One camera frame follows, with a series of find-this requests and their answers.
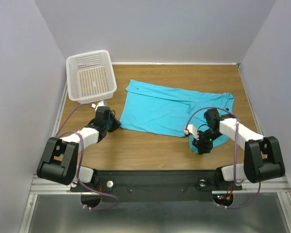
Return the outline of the turquoise t shirt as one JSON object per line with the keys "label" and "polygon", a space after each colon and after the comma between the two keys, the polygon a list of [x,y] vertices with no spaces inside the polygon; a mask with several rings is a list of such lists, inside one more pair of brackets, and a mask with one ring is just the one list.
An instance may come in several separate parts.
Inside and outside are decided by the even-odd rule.
{"label": "turquoise t shirt", "polygon": [[206,107],[232,111],[231,93],[215,94],[153,85],[131,80],[120,118],[121,128],[183,137],[187,123],[205,131]]}

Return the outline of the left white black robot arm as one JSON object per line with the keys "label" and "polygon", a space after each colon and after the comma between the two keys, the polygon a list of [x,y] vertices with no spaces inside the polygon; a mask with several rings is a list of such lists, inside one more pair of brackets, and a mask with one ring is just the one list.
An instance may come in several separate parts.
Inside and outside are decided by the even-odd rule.
{"label": "left white black robot arm", "polygon": [[64,185],[72,183],[77,174],[81,149],[99,143],[107,133],[117,130],[120,125],[109,107],[98,107],[95,117],[78,132],[67,137],[48,139],[37,167],[37,176]]}

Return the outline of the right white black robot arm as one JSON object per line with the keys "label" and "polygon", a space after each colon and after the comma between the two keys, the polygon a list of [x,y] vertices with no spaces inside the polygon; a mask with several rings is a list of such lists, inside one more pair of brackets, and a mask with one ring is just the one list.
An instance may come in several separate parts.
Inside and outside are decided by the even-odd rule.
{"label": "right white black robot arm", "polygon": [[283,177],[286,173],[279,140],[263,136],[242,125],[228,109],[204,107],[204,119],[208,129],[201,131],[187,123],[185,135],[193,137],[192,145],[198,154],[211,152],[214,140],[227,136],[234,141],[233,164],[216,169],[217,183],[244,181],[259,183]]}

